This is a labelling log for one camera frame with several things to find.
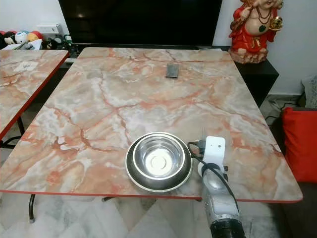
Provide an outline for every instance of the stainless steel bowl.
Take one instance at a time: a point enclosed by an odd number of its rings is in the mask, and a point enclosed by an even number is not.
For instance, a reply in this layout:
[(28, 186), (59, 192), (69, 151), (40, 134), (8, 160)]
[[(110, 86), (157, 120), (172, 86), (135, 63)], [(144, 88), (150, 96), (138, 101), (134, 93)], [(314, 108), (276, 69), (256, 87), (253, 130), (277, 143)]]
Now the stainless steel bowl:
[(126, 155), (126, 169), (137, 186), (148, 191), (167, 192), (188, 179), (192, 158), (178, 137), (153, 132), (132, 143)]

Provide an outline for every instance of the stuffed toy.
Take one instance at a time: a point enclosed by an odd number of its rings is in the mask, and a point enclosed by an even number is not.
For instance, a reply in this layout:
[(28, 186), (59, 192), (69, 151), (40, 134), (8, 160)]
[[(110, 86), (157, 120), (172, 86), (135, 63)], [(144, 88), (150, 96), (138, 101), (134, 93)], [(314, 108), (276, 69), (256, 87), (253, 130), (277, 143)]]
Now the stuffed toy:
[(5, 34), (4, 34), (4, 41), (10, 45), (10, 44), (16, 44), (16, 41), (15, 41), (15, 33), (14, 31), (7, 31)]
[(38, 39), (43, 39), (43, 36), (40, 32), (38, 31), (31, 31), (28, 35), (27, 35), (27, 40), (30, 41), (34, 41), (34, 40), (38, 40)]
[(42, 43), (44, 50), (55, 50), (57, 49), (57, 42), (51, 38), (48, 41)]
[(0, 50), (3, 49), (4, 47), (6, 47), (6, 42), (4, 41), (4, 33), (0, 33)]
[(19, 43), (24, 43), (27, 42), (27, 35), (28, 33), (26, 33), (25, 31), (19, 31), (15, 34), (15, 41), (19, 44)]

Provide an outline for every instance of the red cushion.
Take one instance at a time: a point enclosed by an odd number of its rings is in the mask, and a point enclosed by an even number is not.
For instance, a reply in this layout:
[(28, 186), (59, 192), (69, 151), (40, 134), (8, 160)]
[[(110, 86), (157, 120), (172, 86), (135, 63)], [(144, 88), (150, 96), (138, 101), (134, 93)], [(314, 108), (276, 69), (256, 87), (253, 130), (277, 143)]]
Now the red cushion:
[(297, 181), (317, 182), (317, 111), (283, 113), (286, 160)]

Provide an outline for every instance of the table top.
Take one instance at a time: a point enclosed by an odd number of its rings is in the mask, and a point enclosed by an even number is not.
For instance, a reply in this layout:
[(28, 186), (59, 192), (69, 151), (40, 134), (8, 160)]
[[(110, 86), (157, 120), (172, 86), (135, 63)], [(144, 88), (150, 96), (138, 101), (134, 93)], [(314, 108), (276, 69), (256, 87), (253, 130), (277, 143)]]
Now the table top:
[(0, 139), (67, 56), (67, 51), (0, 51)]
[[(166, 64), (180, 65), (178, 79)], [(158, 194), (130, 181), (129, 145), (153, 131), (184, 142), (226, 139), (224, 165), (240, 201), (293, 202), (300, 188), (229, 53), (85, 48), (0, 170), (4, 192), (197, 199), (189, 180)]]

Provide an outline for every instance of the metal table leg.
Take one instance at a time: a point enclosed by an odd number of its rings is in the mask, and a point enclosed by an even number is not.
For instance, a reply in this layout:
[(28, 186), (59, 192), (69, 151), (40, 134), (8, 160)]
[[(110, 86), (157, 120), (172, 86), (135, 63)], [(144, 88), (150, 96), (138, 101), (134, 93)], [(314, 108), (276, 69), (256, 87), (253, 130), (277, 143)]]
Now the metal table leg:
[(24, 132), (25, 132), (25, 129), (24, 129), (24, 126), (23, 126), (22, 118), (19, 117), (17, 122), (18, 122), (20, 133), (21, 133), (21, 135), (23, 135)]
[(9, 143), (10, 143), (11, 141), (13, 141), (13, 140), (20, 139), (21, 136), (22, 136), (22, 135), (24, 134), (24, 132), (25, 132), (25, 129), (24, 129), (24, 126), (23, 126), (23, 122), (22, 122), (22, 118), (21, 118), (21, 117), (18, 118), (17, 123), (18, 123), (19, 130), (20, 130), (21, 135), (20, 135), (20, 136), (12, 137), (12, 138), (8, 139), (8, 140), (5, 141), (5, 142), (3, 142), (2, 140), (0, 140), (0, 148), (14, 149), (15, 145), (10, 145)]
[(34, 198), (35, 198), (35, 194), (31, 194), (30, 203), (29, 203), (30, 223), (35, 222), (35, 218), (34, 218), (34, 214), (33, 214)]
[(112, 199), (113, 197), (103, 197), (101, 202), (107, 202), (108, 200)]

